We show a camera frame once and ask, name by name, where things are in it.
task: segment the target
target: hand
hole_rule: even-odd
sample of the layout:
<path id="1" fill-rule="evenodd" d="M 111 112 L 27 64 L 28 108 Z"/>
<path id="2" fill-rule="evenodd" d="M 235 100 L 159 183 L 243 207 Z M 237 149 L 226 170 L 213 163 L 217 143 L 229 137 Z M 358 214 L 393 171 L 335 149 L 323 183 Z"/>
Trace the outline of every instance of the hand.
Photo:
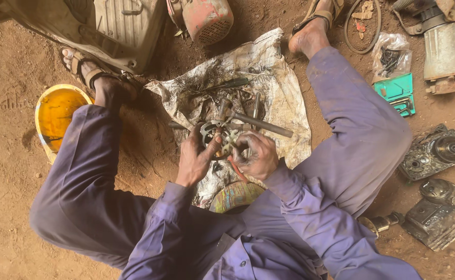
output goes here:
<path id="1" fill-rule="evenodd" d="M 279 157 L 274 140 L 263 136 L 255 130 L 240 135 L 233 149 L 233 161 L 239 170 L 260 181 L 267 179 L 278 167 Z M 250 148 L 251 156 L 244 158 L 243 150 Z"/>
<path id="2" fill-rule="evenodd" d="M 184 187 L 194 186 L 205 178 L 213 154 L 221 147 L 222 138 L 217 136 L 203 150 L 199 133 L 201 125 L 197 124 L 189 137 L 181 143 L 181 159 L 179 160 L 176 184 Z"/>

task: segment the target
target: plastic bag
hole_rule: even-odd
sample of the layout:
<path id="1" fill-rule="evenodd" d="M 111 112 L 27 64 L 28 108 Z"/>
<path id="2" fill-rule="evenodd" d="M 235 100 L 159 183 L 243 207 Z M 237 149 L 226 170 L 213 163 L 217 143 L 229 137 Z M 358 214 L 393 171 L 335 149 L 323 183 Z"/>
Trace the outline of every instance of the plastic bag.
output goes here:
<path id="1" fill-rule="evenodd" d="M 411 73 L 412 51 L 402 34 L 381 32 L 374 45 L 373 83 Z"/>

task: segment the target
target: dirt floor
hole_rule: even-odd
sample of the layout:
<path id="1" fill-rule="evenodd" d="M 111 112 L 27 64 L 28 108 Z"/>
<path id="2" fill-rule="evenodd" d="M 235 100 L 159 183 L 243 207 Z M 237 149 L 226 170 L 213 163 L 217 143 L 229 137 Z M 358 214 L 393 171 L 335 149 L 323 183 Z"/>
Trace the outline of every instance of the dirt floor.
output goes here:
<path id="1" fill-rule="evenodd" d="M 234 26 L 222 42 L 207 48 L 193 44 L 189 38 L 173 37 L 176 30 L 167 18 L 152 66 L 144 78 L 172 79 L 277 26 L 289 34 L 293 25 L 306 14 L 309 4 L 306 0 L 230 0 L 229 3 L 235 17 Z M 382 31 L 405 34 L 389 11 L 391 3 L 380 3 Z M 344 43 L 342 26 L 351 5 L 350 0 L 346 1 L 342 15 L 330 31 L 330 41 L 369 81 L 373 76 L 371 55 L 355 54 Z M 374 30 L 374 19 L 373 23 L 363 22 L 367 30 Z M 351 31 L 355 31 L 350 33 L 355 36 L 351 41 L 359 42 L 357 31 Z M 425 93 L 424 40 L 422 36 L 409 36 L 408 40 L 414 52 L 411 71 L 417 111 L 407 118 L 412 131 L 418 134 L 439 123 L 455 129 L 455 93 L 442 96 Z M 306 79 L 307 59 L 290 54 L 285 41 L 281 43 L 281 49 L 286 61 L 292 67 L 294 65 L 304 91 L 315 148 L 330 136 L 330 128 L 320 114 Z M 29 208 L 50 169 L 35 130 L 35 104 L 46 86 L 69 83 L 84 88 L 64 71 L 57 51 L 57 45 L 16 22 L 0 24 L 0 280 L 116 279 L 119 276 L 116 269 L 42 241 L 29 228 Z M 125 107 L 121 116 L 125 127 L 116 185 L 136 194 L 157 197 L 165 182 L 174 180 L 179 160 L 172 131 L 167 127 L 169 118 L 158 97 L 148 92 L 144 92 L 131 108 Z M 455 183 L 455 167 L 434 177 Z M 408 182 L 396 171 L 366 215 L 385 215 L 392 210 L 405 213 L 419 200 L 418 187 L 419 182 Z M 455 242 L 435 253 L 400 226 L 392 226 L 381 233 L 377 245 L 381 253 L 412 264 L 425 279 L 455 280 Z"/>

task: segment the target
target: foot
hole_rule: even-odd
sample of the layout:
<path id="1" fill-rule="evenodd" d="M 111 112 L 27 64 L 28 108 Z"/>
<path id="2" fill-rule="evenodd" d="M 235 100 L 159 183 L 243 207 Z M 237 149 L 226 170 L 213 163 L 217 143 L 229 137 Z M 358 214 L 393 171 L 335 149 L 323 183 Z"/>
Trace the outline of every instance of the foot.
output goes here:
<path id="1" fill-rule="evenodd" d="M 75 50 L 71 48 L 66 48 L 62 51 L 64 55 L 63 62 L 66 63 L 69 69 L 71 67 L 74 52 Z M 81 73 L 84 79 L 86 78 L 87 73 L 96 68 L 100 67 L 92 61 L 83 62 Z M 130 102 L 137 97 L 137 90 L 133 85 L 115 77 L 99 77 L 94 80 L 94 88 L 96 90 L 94 104 L 109 108 L 111 111 L 116 111 L 117 113 L 119 112 L 122 103 Z"/>
<path id="2" fill-rule="evenodd" d="M 327 10 L 333 13 L 332 0 L 320 0 L 316 6 L 317 10 Z M 328 47 L 330 42 L 326 36 L 326 20 L 315 18 L 300 31 L 298 31 L 288 42 L 288 48 L 292 53 L 303 53 L 308 59 L 320 49 Z"/>

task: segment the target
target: brown sandal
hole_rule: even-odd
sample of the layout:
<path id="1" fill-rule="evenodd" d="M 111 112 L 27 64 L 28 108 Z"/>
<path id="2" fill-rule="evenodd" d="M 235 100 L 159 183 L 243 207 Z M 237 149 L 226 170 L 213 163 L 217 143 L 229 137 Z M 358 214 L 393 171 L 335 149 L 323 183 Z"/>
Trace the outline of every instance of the brown sandal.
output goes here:
<path id="1" fill-rule="evenodd" d="M 65 49 L 73 49 L 70 47 L 63 47 L 60 49 L 59 56 L 62 61 L 63 66 L 67 71 L 70 72 L 72 76 L 74 76 L 77 81 L 82 83 L 83 85 L 86 85 L 88 88 L 94 90 L 94 81 L 102 76 L 109 76 L 113 78 L 117 78 L 123 82 L 131 84 L 135 89 L 136 92 L 139 92 L 139 87 L 137 85 L 137 82 L 133 79 L 129 79 L 128 76 L 122 74 L 118 75 L 114 73 L 112 70 L 110 70 L 107 66 L 105 66 L 103 63 L 101 63 L 97 58 L 92 58 L 91 55 L 87 55 L 84 53 L 81 53 L 75 49 L 74 55 L 71 60 L 70 68 L 67 67 L 67 64 L 63 59 L 65 58 L 65 55 L 63 55 L 63 50 Z M 93 70 L 89 71 L 89 73 L 86 74 L 86 77 L 82 75 L 81 67 L 84 62 L 91 61 L 94 62 L 98 68 L 94 68 Z M 131 99 L 134 100 L 136 99 L 136 96 L 133 96 L 131 94 Z"/>
<path id="2" fill-rule="evenodd" d="M 302 30 L 309 22 L 311 22 L 315 18 L 323 18 L 326 21 L 326 32 L 331 29 L 333 20 L 335 20 L 338 15 L 340 14 L 341 10 L 343 9 L 344 2 L 343 0 L 332 0 L 334 6 L 334 15 L 332 15 L 327 10 L 318 10 L 316 8 L 318 6 L 319 0 L 312 0 L 311 7 L 307 12 L 307 15 L 304 17 L 304 20 L 293 27 L 292 33 L 290 35 L 289 40 L 293 35 L 295 35 L 298 31 Z"/>

